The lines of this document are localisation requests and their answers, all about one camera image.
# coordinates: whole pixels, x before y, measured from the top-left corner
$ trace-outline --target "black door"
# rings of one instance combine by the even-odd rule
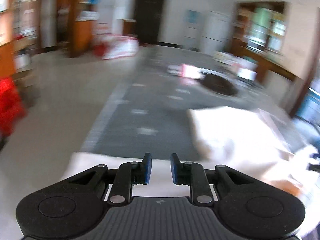
[[[136,0],[135,19],[140,43],[157,44],[164,0]]]

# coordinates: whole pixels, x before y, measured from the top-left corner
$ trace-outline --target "silver screw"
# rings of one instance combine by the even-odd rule
[[[116,203],[116,204],[119,204],[119,203],[122,203],[125,201],[125,197],[123,196],[120,196],[120,195],[114,195],[110,198],[110,201],[112,203]]]
[[[207,195],[201,195],[199,197],[197,197],[197,201],[199,203],[210,203],[212,201],[212,197],[207,196]]]

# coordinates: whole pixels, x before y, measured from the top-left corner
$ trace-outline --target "floor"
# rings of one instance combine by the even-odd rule
[[[132,74],[145,49],[136,57],[109,61],[91,54],[65,58],[59,51],[33,58],[40,97],[0,152],[0,240],[22,237],[16,205],[61,178],[112,91]]]

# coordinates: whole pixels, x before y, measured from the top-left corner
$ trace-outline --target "wall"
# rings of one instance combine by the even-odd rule
[[[235,1],[237,0],[166,0],[159,41],[182,44],[186,10],[199,11],[204,14],[206,11],[217,11],[232,15]]]
[[[56,45],[56,0],[42,0],[41,44],[43,48]]]
[[[283,64],[289,71],[304,79],[309,71],[320,0],[283,1],[290,3],[286,13],[287,30],[281,49],[285,57]]]

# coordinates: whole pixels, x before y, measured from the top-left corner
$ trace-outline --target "baseboard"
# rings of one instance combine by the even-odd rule
[[[173,44],[173,43],[167,43],[167,42],[159,42],[159,46],[166,46],[166,47],[172,47],[172,48],[179,48],[180,46],[178,44]]]
[[[57,46],[46,47],[46,48],[43,48],[43,53],[55,51],[55,50],[57,50]]]

